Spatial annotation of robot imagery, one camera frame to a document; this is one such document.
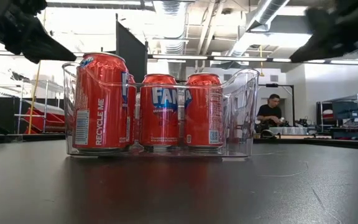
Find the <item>black t-shirt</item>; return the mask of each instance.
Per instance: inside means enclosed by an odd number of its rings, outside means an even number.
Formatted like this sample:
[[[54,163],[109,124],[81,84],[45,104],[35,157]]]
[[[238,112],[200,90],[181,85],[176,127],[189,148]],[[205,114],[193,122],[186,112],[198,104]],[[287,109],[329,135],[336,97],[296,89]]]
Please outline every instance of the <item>black t-shirt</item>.
[[[259,108],[258,116],[276,116],[278,119],[281,118],[281,109],[279,107],[271,108],[268,105],[262,105]],[[269,120],[268,123],[272,126],[276,126],[276,123]]]

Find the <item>barcode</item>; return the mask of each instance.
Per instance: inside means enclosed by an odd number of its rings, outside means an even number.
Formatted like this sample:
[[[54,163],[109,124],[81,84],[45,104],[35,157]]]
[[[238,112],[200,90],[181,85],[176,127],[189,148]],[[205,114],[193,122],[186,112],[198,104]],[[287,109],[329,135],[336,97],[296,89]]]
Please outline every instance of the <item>barcode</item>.
[[[127,142],[129,142],[129,133],[131,131],[131,117],[127,117]]]
[[[188,135],[186,136],[186,142],[187,142],[187,143],[191,143],[191,135],[188,134]]]
[[[88,144],[88,130],[90,123],[90,111],[78,110],[75,128],[75,144],[87,145]]]
[[[209,130],[209,143],[219,143],[219,131]]]

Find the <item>dark table surface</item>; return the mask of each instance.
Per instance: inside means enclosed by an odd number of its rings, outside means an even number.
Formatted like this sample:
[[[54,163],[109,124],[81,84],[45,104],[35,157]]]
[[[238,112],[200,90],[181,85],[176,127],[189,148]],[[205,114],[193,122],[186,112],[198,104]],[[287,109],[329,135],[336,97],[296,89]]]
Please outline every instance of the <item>dark table surface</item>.
[[[256,144],[222,162],[0,144],[0,223],[358,223],[358,149]]]

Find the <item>clear plastic bin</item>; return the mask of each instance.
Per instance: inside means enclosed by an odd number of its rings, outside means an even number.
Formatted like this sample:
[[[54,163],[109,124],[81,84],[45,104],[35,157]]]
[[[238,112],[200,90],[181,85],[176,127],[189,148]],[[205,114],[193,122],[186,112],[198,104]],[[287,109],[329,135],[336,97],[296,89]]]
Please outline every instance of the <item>clear plastic bin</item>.
[[[258,71],[241,70],[230,80],[218,86],[103,83],[90,76],[86,79],[89,83],[81,84],[88,89],[84,90],[77,83],[77,66],[77,63],[63,65],[67,154],[233,158],[247,157],[252,154]],[[155,87],[158,88],[160,101],[162,101],[162,95],[169,95],[169,93],[174,95],[170,96],[171,98],[164,98],[165,103],[172,102],[170,100],[177,103],[175,109],[169,111],[171,116],[169,118],[166,117],[168,112],[165,109],[161,111],[161,108],[157,108],[158,110],[148,111],[150,107],[142,107],[142,97],[147,101],[154,96],[143,92],[141,95],[141,89],[151,90]],[[94,98],[94,93],[97,91],[104,94],[103,97],[99,97],[100,99]],[[122,101],[122,93],[126,95],[125,102]],[[189,98],[193,100],[192,105],[187,102]],[[209,100],[213,98],[219,103],[209,104]],[[203,100],[209,106],[194,103],[198,101],[202,104]],[[81,105],[84,107],[84,104],[90,104],[91,101],[95,106],[79,111]],[[160,122],[160,126],[150,127],[149,121],[152,119],[169,119],[169,121]],[[219,128],[215,128],[217,131],[210,130],[211,123],[214,123],[215,127],[220,125],[221,130]],[[177,131],[177,136],[163,140],[164,142],[172,141],[171,144],[161,145],[160,136],[152,134],[158,129],[163,129],[163,133],[170,130],[174,133]],[[150,141],[145,143],[144,140],[139,140],[142,133],[147,137],[151,136],[152,142],[156,141],[156,143],[150,144]],[[206,144],[197,145],[196,142],[206,142]]]

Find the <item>man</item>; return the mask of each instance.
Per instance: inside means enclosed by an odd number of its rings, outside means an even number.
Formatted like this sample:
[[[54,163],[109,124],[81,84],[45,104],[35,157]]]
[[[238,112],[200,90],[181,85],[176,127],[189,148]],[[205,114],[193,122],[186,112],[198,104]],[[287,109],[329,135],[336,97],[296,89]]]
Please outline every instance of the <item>man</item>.
[[[267,100],[267,104],[260,106],[256,118],[261,122],[267,121],[270,126],[277,126],[278,124],[281,124],[281,109],[278,107],[279,103],[280,96],[277,94],[271,94]]]

